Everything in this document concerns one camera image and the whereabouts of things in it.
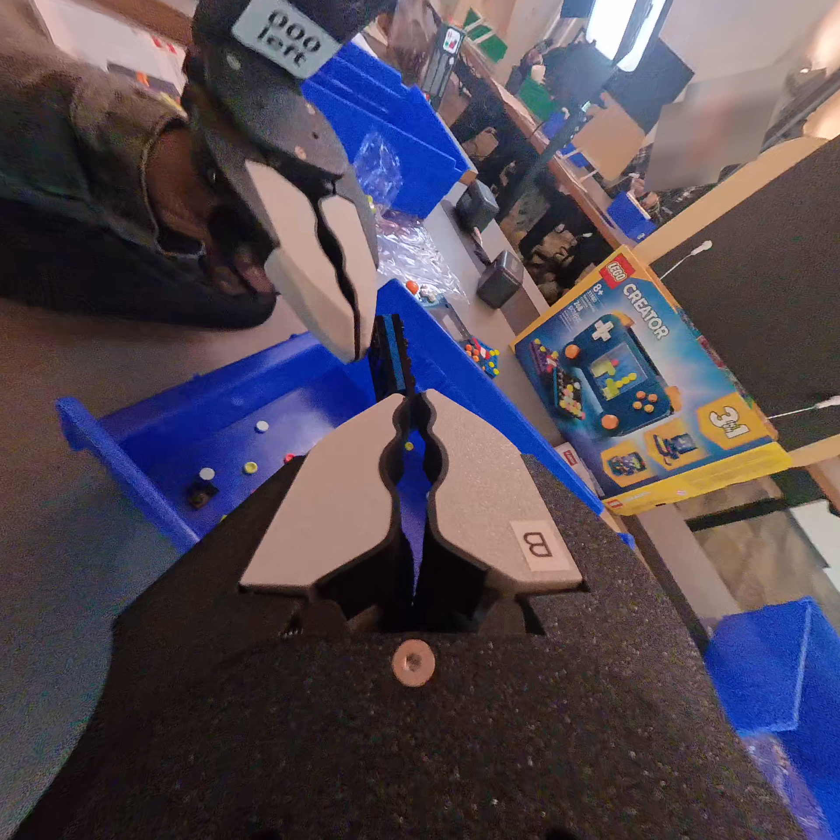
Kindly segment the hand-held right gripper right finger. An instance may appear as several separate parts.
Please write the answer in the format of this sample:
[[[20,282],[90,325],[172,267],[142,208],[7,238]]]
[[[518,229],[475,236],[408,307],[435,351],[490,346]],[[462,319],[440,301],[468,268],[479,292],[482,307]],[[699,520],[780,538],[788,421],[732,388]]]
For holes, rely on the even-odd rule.
[[[504,595],[565,592],[583,583],[518,448],[446,395],[423,394],[427,451],[440,470],[428,497],[429,525],[450,553]]]

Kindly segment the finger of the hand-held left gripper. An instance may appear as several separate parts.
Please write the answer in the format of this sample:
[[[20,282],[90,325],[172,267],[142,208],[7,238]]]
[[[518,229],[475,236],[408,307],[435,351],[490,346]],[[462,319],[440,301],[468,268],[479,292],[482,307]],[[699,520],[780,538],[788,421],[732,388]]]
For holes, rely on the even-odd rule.
[[[336,238],[341,255],[341,277],[349,285],[353,310],[354,358],[367,354],[374,330],[377,268],[356,205],[333,195],[320,201],[327,229]]]
[[[266,164],[245,165],[276,234],[276,246],[266,261],[267,277],[324,347],[344,363],[357,361],[354,310],[322,249],[312,204]]]

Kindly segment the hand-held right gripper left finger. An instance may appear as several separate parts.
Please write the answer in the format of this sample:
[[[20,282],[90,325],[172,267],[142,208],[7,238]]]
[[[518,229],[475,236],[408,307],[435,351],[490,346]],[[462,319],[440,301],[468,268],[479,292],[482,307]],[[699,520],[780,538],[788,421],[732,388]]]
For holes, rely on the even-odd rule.
[[[405,406],[389,395],[314,445],[239,579],[243,589],[313,595],[397,536]]]

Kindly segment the black and blue brick plate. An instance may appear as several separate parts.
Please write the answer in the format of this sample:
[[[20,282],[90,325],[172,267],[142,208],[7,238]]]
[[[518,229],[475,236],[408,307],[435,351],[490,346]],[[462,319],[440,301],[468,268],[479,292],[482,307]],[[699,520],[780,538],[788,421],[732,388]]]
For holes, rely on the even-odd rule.
[[[366,358],[377,403],[396,394],[405,398],[415,395],[417,385],[407,347],[399,315],[386,314],[374,318]]]

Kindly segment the blue plastic bin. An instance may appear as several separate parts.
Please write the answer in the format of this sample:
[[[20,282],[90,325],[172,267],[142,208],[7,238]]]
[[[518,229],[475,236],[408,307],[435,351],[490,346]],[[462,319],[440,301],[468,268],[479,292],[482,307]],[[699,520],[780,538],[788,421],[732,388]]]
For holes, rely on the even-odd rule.
[[[302,85],[330,122],[349,158],[369,133],[395,153],[402,188],[393,206],[425,219],[470,169],[469,159],[417,87],[355,43],[348,43]]]
[[[724,711],[809,838],[839,832],[839,641],[810,597],[727,616],[705,663]]]
[[[397,280],[379,289],[376,311],[402,319],[420,391],[435,389],[482,417],[602,515],[597,496]],[[235,477],[216,487],[191,472],[196,445],[262,412],[269,420],[320,418],[334,429],[374,401],[367,361],[342,364],[305,332],[101,418],[73,397],[59,399],[56,411],[68,445],[91,452],[185,553],[273,476]]]
[[[651,213],[630,192],[618,193],[607,206],[605,215],[635,244],[650,236],[658,226]]]

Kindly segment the person's left forearm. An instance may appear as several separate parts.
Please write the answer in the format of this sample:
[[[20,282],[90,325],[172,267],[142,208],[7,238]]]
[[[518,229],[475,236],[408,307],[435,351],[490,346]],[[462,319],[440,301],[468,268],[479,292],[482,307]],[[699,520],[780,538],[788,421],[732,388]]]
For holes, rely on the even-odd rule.
[[[152,144],[181,114],[56,49],[2,50],[2,298],[84,316],[243,330],[277,296],[230,297],[157,241]]]

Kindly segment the person's left hand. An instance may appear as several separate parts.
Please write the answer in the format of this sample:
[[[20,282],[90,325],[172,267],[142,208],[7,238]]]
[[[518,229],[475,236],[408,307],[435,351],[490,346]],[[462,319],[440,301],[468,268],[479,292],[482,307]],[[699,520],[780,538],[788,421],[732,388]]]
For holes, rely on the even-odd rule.
[[[186,126],[174,123],[148,155],[145,189],[158,245],[172,255],[196,258],[206,278],[230,297],[275,298],[277,292],[249,245],[233,248],[214,239],[210,223],[223,205],[195,166],[192,140]]]

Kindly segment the clear plastic bag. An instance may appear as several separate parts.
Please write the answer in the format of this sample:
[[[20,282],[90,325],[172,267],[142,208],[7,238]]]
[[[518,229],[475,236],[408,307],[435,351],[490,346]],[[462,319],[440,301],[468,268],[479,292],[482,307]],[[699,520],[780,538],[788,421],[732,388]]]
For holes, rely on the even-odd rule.
[[[403,168],[393,147],[377,131],[363,138],[353,159],[357,181],[369,203],[384,212],[395,205],[403,188]]]
[[[467,299],[460,280],[420,219],[392,208],[377,207],[374,223],[379,249],[379,287],[389,280],[397,280],[427,308],[441,305],[444,300]]]

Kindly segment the group of small round studs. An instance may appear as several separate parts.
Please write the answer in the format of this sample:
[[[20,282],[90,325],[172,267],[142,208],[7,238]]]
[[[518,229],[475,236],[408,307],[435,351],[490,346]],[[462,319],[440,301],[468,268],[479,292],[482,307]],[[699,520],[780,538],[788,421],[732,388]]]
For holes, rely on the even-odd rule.
[[[315,418],[269,420],[267,412],[246,419],[197,444],[191,453],[195,478],[227,487],[235,477],[267,478],[297,456],[306,455],[333,424]]]

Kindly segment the white instruction booklet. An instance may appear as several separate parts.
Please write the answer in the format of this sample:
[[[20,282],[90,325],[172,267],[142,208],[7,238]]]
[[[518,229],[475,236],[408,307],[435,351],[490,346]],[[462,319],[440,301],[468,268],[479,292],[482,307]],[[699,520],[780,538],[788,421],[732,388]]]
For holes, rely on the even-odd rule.
[[[595,476],[570,443],[566,442],[555,446],[554,451],[562,458],[567,466],[572,468],[573,472],[581,478],[592,493],[597,495],[599,499],[605,498],[605,493]]]

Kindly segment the blue brick game console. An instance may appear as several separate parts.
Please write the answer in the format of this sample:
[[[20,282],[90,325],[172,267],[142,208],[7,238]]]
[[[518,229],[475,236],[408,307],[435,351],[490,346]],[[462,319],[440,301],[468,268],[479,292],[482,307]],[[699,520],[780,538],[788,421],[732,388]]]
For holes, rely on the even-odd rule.
[[[464,345],[473,340],[473,334],[439,289],[415,280],[405,280],[403,285],[421,309],[425,310],[454,341]]]

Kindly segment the dark grey cube device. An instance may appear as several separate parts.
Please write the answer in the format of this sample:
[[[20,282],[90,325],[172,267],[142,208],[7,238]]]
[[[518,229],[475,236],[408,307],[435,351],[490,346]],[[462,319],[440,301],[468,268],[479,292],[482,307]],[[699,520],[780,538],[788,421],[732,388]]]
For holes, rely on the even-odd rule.
[[[481,180],[470,183],[455,205],[455,217],[463,231],[482,233],[499,212],[496,197]]]
[[[476,285],[476,297],[490,309],[500,310],[522,288],[524,266],[520,258],[509,250],[486,261],[486,267]]]

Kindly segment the small colourful brick assembly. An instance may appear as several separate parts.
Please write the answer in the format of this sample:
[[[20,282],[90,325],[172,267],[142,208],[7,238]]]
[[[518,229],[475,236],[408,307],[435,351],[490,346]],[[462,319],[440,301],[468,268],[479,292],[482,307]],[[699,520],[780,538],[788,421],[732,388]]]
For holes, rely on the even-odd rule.
[[[492,381],[499,375],[499,356],[500,352],[486,343],[483,343],[475,336],[468,336],[461,342],[463,351],[473,363]]]

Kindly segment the blue yellow toy box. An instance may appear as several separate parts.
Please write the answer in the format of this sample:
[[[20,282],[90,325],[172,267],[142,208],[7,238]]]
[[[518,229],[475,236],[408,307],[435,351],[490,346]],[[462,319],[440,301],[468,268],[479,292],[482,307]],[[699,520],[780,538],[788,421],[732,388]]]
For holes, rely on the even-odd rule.
[[[630,248],[528,325],[511,351],[618,516],[793,466],[770,421]]]

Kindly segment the black device on stand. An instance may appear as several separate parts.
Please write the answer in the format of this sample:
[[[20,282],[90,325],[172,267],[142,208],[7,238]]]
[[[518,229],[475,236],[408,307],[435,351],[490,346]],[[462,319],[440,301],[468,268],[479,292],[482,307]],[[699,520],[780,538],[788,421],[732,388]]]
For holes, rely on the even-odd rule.
[[[426,100],[438,109],[447,89],[448,80],[462,48],[465,31],[455,25],[442,23],[437,31],[419,89]]]

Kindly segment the green baseplate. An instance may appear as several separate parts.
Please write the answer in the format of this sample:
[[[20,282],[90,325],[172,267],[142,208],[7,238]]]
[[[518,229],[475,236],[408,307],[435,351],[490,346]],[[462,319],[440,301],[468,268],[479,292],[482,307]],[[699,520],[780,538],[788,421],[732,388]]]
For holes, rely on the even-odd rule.
[[[496,65],[505,58],[508,52],[508,44],[490,25],[489,20],[475,8],[470,7],[466,13],[463,29],[468,40],[492,64]]]

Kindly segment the black divider panel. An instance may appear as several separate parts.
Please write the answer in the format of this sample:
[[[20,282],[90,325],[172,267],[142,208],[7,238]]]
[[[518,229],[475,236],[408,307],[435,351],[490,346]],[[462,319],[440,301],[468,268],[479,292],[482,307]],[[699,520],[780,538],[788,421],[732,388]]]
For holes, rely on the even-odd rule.
[[[637,246],[782,446],[838,454],[839,139],[773,147]]]

